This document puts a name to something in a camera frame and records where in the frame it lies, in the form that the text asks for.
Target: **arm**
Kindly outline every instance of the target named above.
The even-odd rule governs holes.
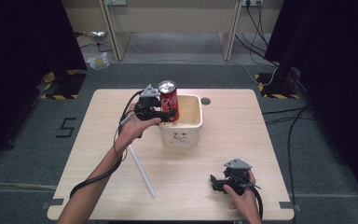
[[[255,177],[250,170],[249,175],[250,181],[255,183]],[[234,200],[234,204],[232,204],[229,209],[233,210],[238,208],[242,216],[245,217],[251,224],[262,223],[260,215],[258,214],[256,197],[251,189],[246,189],[242,195],[238,195],[229,185],[225,185],[223,188]]]
[[[134,104],[131,105],[129,110],[131,111],[133,108]],[[121,129],[121,133],[114,143],[114,146],[108,150],[87,179],[104,174],[113,168],[118,160],[120,160],[124,150],[134,139],[140,136],[148,127],[161,122],[160,119],[141,121],[133,116],[133,113],[129,116],[131,116],[131,118]],[[79,189],[63,208],[58,223],[86,223],[100,199],[109,178],[110,176]]]

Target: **white bucket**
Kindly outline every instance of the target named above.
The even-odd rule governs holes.
[[[162,143],[170,148],[192,148],[197,145],[202,126],[201,101],[197,95],[178,95],[179,119],[161,122]]]

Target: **wooden table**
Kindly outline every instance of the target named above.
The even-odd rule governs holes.
[[[62,173],[50,219],[57,219],[73,186],[83,181],[113,144],[119,117],[138,90],[97,90]],[[112,174],[90,219],[101,220],[242,220],[229,210],[228,195],[213,191],[210,175],[223,179],[224,163],[235,158],[253,165],[263,199],[264,220],[288,220],[293,209],[252,90],[178,90],[211,100],[202,106],[200,140],[190,149],[162,145],[158,126],[147,129],[132,144],[156,192],[153,199],[129,153]]]

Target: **coca-cola can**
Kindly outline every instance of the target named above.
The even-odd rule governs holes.
[[[176,92],[176,84],[173,81],[165,80],[158,84],[158,91],[160,93],[161,111],[173,112],[176,114],[170,118],[170,122],[177,121],[179,119],[179,103]]]

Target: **white rod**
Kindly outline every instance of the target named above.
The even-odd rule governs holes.
[[[132,145],[129,145],[129,149],[130,149],[131,155],[133,156],[133,159],[136,162],[136,165],[138,166],[139,172],[141,172],[141,175],[144,178],[147,188],[150,191],[150,195],[152,196],[152,198],[154,198],[156,196],[156,192],[154,191],[153,186],[149,181],[149,178],[147,178],[144,168],[142,167],[141,163],[138,160],[138,157],[136,156],[135,149],[133,149]]]

